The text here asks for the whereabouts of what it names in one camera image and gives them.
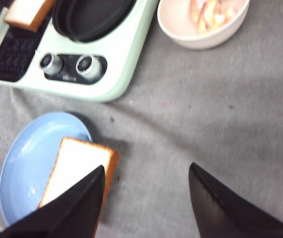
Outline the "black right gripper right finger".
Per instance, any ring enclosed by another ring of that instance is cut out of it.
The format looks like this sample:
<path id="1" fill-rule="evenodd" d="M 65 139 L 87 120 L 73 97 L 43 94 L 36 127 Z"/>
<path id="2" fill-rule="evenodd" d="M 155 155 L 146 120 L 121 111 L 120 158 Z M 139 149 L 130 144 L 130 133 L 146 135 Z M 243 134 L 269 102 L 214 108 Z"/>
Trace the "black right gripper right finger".
<path id="1" fill-rule="evenodd" d="M 283 222 L 240 197 L 196 163 L 189 167 L 193 212 L 203 238 L 283 238 Z"/>

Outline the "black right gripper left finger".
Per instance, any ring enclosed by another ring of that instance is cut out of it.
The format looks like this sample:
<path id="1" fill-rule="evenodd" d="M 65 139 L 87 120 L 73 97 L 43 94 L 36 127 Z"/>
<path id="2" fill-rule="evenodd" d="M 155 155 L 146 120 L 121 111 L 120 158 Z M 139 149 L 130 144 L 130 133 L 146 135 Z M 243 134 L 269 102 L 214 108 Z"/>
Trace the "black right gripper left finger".
<path id="1" fill-rule="evenodd" d="M 99 166 L 58 198 L 0 231 L 0 238 L 92 238 L 105 185 Z"/>

